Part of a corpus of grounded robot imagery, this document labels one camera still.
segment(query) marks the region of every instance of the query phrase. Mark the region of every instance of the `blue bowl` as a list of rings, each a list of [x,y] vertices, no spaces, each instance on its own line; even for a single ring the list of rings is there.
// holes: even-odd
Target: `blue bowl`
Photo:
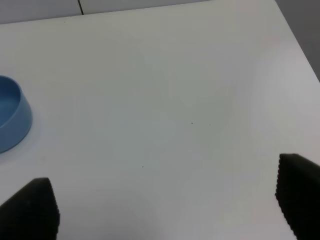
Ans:
[[[31,108],[19,84],[0,75],[0,153],[20,143],[31,125]]]

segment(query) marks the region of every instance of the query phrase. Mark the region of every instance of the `plastic bowl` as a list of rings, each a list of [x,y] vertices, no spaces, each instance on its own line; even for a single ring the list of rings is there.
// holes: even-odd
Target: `plastic bowl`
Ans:
[[[21,87],[0,75],[0,153],[20,143],[32,125],[32,113]]]

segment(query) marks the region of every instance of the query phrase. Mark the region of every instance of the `gray wall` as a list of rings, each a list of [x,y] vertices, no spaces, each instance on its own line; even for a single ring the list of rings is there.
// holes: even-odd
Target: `gray wall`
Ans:
[[[80,0],[84,14],[187,4],[207,0]]]
[[[276,0],[313,71],[320,79],[320,0]]]
[[[81,15],[77,0],[0,0],[0,24]]]

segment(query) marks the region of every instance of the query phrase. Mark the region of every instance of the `white table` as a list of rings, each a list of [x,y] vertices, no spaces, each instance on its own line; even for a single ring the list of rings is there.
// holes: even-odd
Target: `white table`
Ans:
[[[33,110],[0,202],[50,178],[59,240],[294,240],[278,154],[320,163],[320,84],[273,0],[0,25]]]

